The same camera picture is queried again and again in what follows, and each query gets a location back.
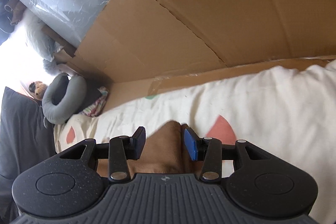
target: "round button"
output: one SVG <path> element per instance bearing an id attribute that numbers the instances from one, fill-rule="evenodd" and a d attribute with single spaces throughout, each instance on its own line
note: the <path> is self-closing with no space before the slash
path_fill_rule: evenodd
<path id="1" fill-rule="evenodd" d="M 202 177 L 206 180 L 216 180 L 219 178 L 219 175 L 216 172 L 204 172 Z"/>
<path id="2" fill-rule="evenodd" d="M 278 173 L 262 174 L 255 179 L 254 183 L 259 190 L 273 195 L 288 193 L 294 187 L 291 178 Z"/>
<path id="3" fill-rule="evenodd" d="M 126 178 L 127 178 L 127 173 L 122 172 L 122 171 L 113 172 L 111 174 L 111 179 L 114 179 L 114 180 L 124 180 Z"/>
<path id="4" fill-rule="evenodd" d="M 44 175 L 36 182 L 36 188 L 45 195 L 61 195 L 75 186 L 75 179 L 64 173 Z"/>

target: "metal rivet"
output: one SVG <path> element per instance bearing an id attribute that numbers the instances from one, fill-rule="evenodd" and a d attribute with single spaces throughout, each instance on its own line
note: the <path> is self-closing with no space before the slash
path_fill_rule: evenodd
<path id="1" fill-rule="evenodd" d="M 219 175 L 216 172 L 209 171 L 204 172 L 202 177 L 206 180 L 215 180 L 219 178 Z"/>
<path id="2" fill-rule="evenodd" d="M 113 172 L 111 174 L 111 179 L 114 179 L 114 180 L 123 180 L 126 178 L 127 178 L 127 173 L 122 172 L 122 171 Z"/>

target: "cardboard box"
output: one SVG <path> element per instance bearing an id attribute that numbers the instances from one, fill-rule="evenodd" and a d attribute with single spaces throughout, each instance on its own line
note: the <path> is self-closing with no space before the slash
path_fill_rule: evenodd
<path id="1" fill-rule="evenodd" d="M 115 82 L 109 108 L 333 55 L 336 0 L 110 0 L 68 63 Z"/>

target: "white bedsheet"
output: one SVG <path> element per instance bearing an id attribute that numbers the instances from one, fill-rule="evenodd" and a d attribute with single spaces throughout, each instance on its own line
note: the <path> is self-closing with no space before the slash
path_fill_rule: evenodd
<path id="1" fill-rule="evenodd" d="M 89 120 L 95 132 L 77 133 L 75 129 L 76 138 L 67 144 L 69 128 L 81 120 L 75 115 L 65 127 L 55 128 L 55 141 L 64 150 L 88 137 L 99 143 L 118 135 L 130 136 L 138 126 L 144 126 L 149 136 L 168 120 L 185 122 L 203 137 L 218 115 L 230 123 L 238 139 L 312 175 L 319 195 L 310 215 L 320 223 L 335 222 L 336 61 L 326 68 L 313 65 L 304 72 L 274 67 L 137 99 Z"/>

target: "travel pillow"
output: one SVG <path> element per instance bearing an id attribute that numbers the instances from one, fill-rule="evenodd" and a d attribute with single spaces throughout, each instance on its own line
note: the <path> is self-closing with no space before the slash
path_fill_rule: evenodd
<path id="1" fill-rule="evenodd" d="M 59 98 L 59 94 L 64 90 L 65 95 Z M 78 111 L 85 100 L 86 91 L 84 77 L 76 75 L 68 80 L 66 73 L 59 74 L 44 93 L 42 99 L 44 116 L 52 124 L 64 124 Z"/>

